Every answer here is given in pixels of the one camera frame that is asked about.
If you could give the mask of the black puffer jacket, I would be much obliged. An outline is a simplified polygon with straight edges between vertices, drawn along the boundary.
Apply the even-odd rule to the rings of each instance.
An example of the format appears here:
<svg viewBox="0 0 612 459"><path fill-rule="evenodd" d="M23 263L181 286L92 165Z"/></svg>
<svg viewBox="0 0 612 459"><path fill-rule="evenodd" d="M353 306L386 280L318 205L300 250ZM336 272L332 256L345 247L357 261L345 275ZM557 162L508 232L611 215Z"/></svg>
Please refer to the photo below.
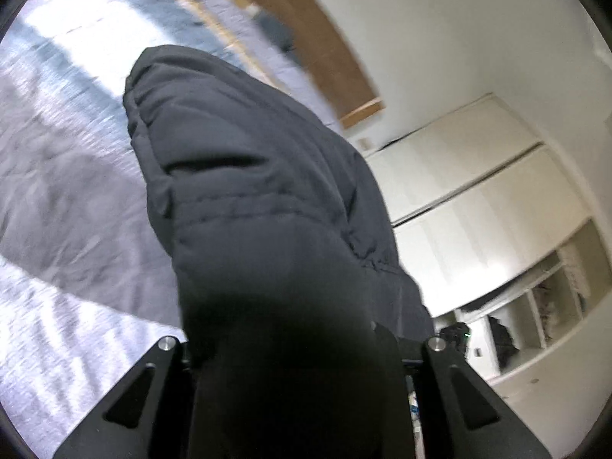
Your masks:
<svg viewBox="0 0 612 459"><path fill-rule="evenodd" d="M125 83L150 224L197 376L195 458L391 458L374 327L433 322L365 159L206 52L145 50Z"/></svg>

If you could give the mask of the black bag in shelf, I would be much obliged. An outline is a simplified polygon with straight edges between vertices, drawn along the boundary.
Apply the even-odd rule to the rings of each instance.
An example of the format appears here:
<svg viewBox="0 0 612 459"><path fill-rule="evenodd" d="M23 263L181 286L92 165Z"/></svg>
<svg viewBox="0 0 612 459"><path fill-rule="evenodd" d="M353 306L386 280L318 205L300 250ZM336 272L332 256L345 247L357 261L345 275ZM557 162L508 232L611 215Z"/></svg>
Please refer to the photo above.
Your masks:
<svg viewBox="0 0 612 459"><path fill-rule="evenodd" d="M507 327L503 326L497 318L488 316L488 323L490 324L499 368L503 371L508 367L510 360L519 353L519 349L514 346L513 338Z"/></svg>

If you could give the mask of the white open shelf unit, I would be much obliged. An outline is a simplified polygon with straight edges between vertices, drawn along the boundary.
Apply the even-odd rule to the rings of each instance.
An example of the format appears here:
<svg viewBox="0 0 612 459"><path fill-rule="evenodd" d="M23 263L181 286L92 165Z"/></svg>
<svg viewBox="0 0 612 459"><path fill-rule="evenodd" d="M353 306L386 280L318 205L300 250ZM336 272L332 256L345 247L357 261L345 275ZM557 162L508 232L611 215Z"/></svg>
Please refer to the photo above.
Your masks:
<svg viewBox="0 0 612 459"><path fill-rule="evenodd" d="M528 368L561 346L611 292L611 263L599 228L586 221L555 250L491 293L435 319L444 332L466 324L465 358L489 383ZM488 316L506 326L519 349L498 364Z"/></svg>

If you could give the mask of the striped blue white duvet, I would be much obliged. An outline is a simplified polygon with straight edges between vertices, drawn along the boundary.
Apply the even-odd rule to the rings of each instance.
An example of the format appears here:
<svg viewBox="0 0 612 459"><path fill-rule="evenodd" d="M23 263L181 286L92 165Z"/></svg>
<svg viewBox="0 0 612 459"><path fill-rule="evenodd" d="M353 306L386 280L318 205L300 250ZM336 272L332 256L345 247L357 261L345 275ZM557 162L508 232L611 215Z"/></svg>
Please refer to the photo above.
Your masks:
<svg viewBox="0 0 612 459"><path fill-rule="evenodd" d="M339 122L231 0L28 0L1 42L1 402L51 457L160 337L175 276L122 96L141 52L197 48Z"/></svg>

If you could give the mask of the white wardrobe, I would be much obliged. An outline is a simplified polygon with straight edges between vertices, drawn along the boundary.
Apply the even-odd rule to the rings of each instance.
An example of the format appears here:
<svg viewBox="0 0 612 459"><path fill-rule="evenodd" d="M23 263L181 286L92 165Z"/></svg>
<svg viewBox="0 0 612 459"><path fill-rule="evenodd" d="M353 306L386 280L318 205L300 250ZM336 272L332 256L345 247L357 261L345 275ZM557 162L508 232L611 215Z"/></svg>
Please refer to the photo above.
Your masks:
<svg viewBox="0 0 612 459"><path fill-rule="evenodd" d="M434 317L517 278L590 216L554 153L494 95L366 161Z"/></svg>

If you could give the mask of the wooden headboard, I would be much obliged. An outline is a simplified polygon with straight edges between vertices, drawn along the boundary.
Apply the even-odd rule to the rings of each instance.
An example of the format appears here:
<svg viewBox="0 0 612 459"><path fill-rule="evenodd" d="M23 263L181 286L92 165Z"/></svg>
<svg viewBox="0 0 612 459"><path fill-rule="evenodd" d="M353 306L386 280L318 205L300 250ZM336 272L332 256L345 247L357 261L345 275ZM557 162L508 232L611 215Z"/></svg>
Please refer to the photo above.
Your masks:
<svg viewBox="0 0 612 459"><path fill-rule="evenodd" d="M250 0L293 32L303 67L345 129L379 114L384 103L353 50L316 0Z"/></svg>

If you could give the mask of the striped pillow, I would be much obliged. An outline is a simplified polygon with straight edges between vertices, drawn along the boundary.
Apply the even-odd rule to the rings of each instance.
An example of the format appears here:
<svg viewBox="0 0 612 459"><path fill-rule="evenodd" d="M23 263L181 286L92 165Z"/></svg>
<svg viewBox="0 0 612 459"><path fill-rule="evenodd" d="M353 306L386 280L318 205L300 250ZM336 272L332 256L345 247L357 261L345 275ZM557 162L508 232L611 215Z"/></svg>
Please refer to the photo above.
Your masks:
<svg viewBox="0 0 612 459"><path fill-rule="evenodd" d="M258 29L276 46L287 58L299 67L302 62L295 46L293 31L283 24L275 15L265 10L252 0L231 0L239 6L256 24Z"/></svg>

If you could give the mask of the beige wall switch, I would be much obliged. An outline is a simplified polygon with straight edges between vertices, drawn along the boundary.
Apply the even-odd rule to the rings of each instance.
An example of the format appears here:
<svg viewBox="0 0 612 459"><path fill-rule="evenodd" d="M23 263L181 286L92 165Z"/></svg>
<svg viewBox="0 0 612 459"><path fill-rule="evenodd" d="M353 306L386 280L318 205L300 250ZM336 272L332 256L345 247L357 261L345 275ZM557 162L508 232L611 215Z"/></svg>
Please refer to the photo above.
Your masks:
<svg viewBox="0 0 612 459"><path fill-rule="evenodd" d="M358 145L361 151L373 150L373 143L371 143L369 138L358 139Z"/></svg>

